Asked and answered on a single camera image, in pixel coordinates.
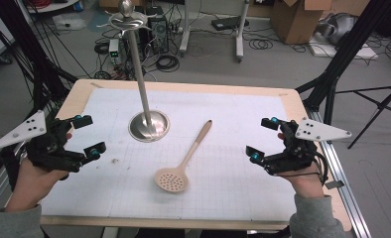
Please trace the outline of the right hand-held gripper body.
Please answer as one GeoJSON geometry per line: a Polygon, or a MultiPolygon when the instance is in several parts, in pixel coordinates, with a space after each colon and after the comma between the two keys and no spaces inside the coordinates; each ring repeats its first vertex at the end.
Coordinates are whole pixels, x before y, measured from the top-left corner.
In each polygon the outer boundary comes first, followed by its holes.
{"type": "Polygon", "coordinates": [[[282,153],[264,157],[262,167],[269,175],[297,171],[309,167],[316,158],[324,157],[315,142],[345,139],[351,133],[330,125],[303,118],[299,123],[280,120],[285,149],[282,153]]]}

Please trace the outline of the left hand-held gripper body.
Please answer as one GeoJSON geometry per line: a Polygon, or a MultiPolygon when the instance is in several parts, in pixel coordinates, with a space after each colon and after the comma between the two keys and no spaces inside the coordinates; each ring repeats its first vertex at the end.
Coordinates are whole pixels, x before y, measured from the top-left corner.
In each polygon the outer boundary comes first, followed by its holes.
{"type": "Polygon", "coordinates": [[[0,138],[0,149],[25,142],[27,157],[34,166],[77,173],[83,165],[85,154],[65,149],[67,134],[73,128],[72,118],[56,118],[47,123],[45,112],[38,110],[0,138]]]}

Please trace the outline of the metal utensil stand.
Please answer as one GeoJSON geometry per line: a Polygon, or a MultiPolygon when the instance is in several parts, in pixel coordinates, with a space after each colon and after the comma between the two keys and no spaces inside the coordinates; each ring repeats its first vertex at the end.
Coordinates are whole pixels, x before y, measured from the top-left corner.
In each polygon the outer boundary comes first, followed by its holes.
{"type": "Polygon", "coordinates": [[[141,29],[148,30],[148,17],[135,11],[131,0],[119,0],[118,13],[109,18],[109,24],[127,36],[131,52],[134,73],[137,80],[143,111],[136,114],[129,122],[128,131],[137,141],[151,143],[161,140],[170,129],[168,116],[157,110],[149,108],[147,91],[145,87],[143,70],[139,56],[136,34],[141,29]]]}

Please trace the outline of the beige slotted spoon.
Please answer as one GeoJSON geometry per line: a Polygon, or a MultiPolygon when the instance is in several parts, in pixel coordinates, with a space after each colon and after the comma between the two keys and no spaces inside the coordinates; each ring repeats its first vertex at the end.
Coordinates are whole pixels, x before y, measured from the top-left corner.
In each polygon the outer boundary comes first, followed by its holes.
{"type": "Polygon", "coordinates": [[[191,148],[187,152],[185,158],[175,168],[163,168],[155,172],[156,185],[167,192],[182,192],[189,186],[189,179],[186,175],[186,166],[196,151],[198,145],[202,142],[206,134],[212,126],[212,121],[208,120],[204,123],[199,131],[191,148]]]}

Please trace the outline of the person's right hand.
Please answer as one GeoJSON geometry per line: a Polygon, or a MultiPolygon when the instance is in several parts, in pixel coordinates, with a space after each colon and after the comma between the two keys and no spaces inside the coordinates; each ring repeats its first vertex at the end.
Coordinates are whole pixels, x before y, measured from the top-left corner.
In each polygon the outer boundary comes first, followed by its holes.
{"type": "Polygon", "coordinates": [[[292,185],[296,195],[300,197],[321,198],[325,196],[316,164],[297,171],[279,173],[279,177],[286,179],[292,185]]]}

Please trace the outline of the person's left hand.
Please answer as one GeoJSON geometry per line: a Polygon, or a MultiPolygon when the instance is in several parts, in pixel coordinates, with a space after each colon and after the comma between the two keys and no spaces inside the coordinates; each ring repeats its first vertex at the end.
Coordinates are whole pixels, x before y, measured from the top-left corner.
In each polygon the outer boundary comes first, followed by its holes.
{"type": "Polygon", "coordinates": [[[68,172],[59,170],[45,170],[35,167],[29,159],[21,162],[17,182],[10,202],[37,203],[44,198],[53,186],[68,172]]]}

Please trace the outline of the white grid mat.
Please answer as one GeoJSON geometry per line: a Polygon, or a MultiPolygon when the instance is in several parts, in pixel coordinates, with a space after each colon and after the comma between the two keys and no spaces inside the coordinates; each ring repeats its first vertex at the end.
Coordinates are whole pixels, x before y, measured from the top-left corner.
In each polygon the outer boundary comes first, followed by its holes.
{"type": "Polygon", "coordinates": [[[245,154],[247,146],[267,155],[283,151],[276,132],[261,125],[266,117],[287,117],[280,97],[158,90],[148,97],[171,128],[161,140],[143,143],[128,131],[142,110],[138,91],[93,90],[83,110],[93,123],[74,131],[66,147],[80,152],[104,142],[106,151],[56,184],[42,202],[44,215],[286,221],[294,213],[291,186],[245,154]],[[212,126],[186,166],[187,189],[159,188],[155,172],[177,167],[208,120],[212,126]]]}

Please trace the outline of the power supply with green display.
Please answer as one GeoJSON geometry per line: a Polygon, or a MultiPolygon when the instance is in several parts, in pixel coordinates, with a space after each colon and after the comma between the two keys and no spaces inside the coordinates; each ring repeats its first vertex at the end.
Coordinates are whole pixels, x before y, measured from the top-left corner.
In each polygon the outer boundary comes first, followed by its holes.
{"type": "Polygon", "coordinates": [[[114,65],[121,64],[121,55],[120,55],[119,40],[118,39],[111,39],[109,41],[108,52],[109,52],[111,62],[114,65]]]}

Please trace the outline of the black tripod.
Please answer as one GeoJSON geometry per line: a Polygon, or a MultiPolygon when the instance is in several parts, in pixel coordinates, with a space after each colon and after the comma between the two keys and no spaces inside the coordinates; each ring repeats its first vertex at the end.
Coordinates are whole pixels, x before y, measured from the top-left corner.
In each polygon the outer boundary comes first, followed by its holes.
{"type": "Polygon", "coordinates": [[[344,93],[353,93],[371,103],[373,103],[376,106],[376,111],[373,113],[369,121],[365,124],[365,126],[361,129],[361,131],[358,133],[358,135],[353,139],[353,141],[348,145],[348,149],[352,149],[353,146],[359,141],[359,139],[364,135],[364,133],[370,128],[370,126],[375,122],[375,120],[382,114],[384,110],[391,112],[391,85],[390,86],[379,86],[379,87],[369,87],[369,88],[360,88],[360,89],[350,89],[350,90],[343,90],[343,91],[337,91],[336,94],[344,94],[344,93]],[[365,95],[365,92],[370,91],[379,91],[379,90],[390,90],[390,93],[383,98],[382,100],[378,101],[374,98],[371,98],[368,95],[365,95]]]}

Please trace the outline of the white stand leg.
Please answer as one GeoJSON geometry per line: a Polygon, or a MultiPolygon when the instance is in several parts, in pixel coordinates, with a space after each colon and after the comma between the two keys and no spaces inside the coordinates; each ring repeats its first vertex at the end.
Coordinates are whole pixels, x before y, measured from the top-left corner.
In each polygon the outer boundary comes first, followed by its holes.
{"type": "Polygon", "coordinates": [[[190,27],[190,1],[191,0],[185,0],[185,17],[184,17],[184,26],[183,26],[183,33],[182,33],[182,40],[179,47],[180,56],[182,57],[188,50],[189,45],[189,39],[191,34],[191,27],[190,27]]]}
{"type": "Polygon", "coordinates": [[[242,13],[239,17],[239,26],[237,28],[236,38],[235,38],[235,55],[238,62],[242,62],[244,57],[243,30],[244,30],[245,20],[248,13],[248,8],[249,8],[249,0],[243,0],[242,13]]]}

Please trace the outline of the large cardboard box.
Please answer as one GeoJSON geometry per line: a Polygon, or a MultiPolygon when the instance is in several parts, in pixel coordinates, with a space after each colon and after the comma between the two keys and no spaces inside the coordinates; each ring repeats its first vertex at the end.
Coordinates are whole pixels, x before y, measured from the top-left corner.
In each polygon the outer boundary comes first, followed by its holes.
{"type": "Polygon", "coordinates": [[[330,9],[331,1],[275,0],[270,24],[283,43],[308,43],[323,12],[330,9]]]}

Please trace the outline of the white board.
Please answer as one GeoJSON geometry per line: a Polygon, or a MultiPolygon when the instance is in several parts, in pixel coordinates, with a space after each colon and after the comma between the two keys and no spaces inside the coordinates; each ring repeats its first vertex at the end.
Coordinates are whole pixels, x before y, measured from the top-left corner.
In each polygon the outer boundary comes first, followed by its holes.
{"type": "Polygon", "coordinates": [[[354,54],[356,60],[377,60],[377,53],[371,49],[367,44],[363,44],[358,49],[348,47],[346,50],[337,49],[335,45],[331,44],[327,39],[321,35],[315,34],[311,37],[308,47],[313,56],[319,58],[333,58],[339,51],[347,56],[354,54]]]}

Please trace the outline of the flat black device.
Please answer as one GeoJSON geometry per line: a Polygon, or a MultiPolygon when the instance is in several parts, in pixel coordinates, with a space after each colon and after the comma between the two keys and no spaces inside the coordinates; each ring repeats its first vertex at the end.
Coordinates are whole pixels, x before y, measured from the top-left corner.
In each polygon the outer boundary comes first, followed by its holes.
{"type": "Polygon", "coordinates": [[[238,30],[240,28],[240,22],[241,22],[240,17],[229,17],[229,18],[212,20],[211,25],[217,31],[238,30]]]}

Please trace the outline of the black computer tower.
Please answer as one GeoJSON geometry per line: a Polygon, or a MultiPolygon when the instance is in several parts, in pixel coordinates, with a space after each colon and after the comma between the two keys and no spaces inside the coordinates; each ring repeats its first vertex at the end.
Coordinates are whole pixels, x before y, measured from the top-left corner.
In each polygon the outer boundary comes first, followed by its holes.
{"type": "Polygon", "coordinates": [[[166,54],[169,51],[168,43],[168,22],[164,11],[160,6],[149,7],[146,10],[148,15],[148,26],[151,29],[152,46],[155,53],[166,54]]]}

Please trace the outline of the grey bag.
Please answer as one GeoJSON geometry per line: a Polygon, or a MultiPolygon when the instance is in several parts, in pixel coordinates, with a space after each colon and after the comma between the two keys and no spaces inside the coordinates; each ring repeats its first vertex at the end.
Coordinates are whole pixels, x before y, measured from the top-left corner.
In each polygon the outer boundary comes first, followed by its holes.
{"type": "Polygon", "coordinates": [[[347,13],[330,13],[319,20],[315,32],[331,44],[337,45],[352,30],[357,20],[357,17],[347,13]]]}

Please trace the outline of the round white table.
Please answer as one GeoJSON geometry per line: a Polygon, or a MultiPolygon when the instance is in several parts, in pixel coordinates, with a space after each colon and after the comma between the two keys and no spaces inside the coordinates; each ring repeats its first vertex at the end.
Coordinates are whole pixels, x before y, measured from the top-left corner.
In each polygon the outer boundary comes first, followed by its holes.
{"type": "Polygon", "coordinates": [[[65,3],[56,3],[53,1],[50,5],[46,7],[31,7],[28,6],[27,9],[30,13],[47,13],[47,12],[53,12],[53,11],[58,11],[60,9],[64,9],[67,7],[72,7],[76,2],[79,0],[66,0],[65,3]]]}

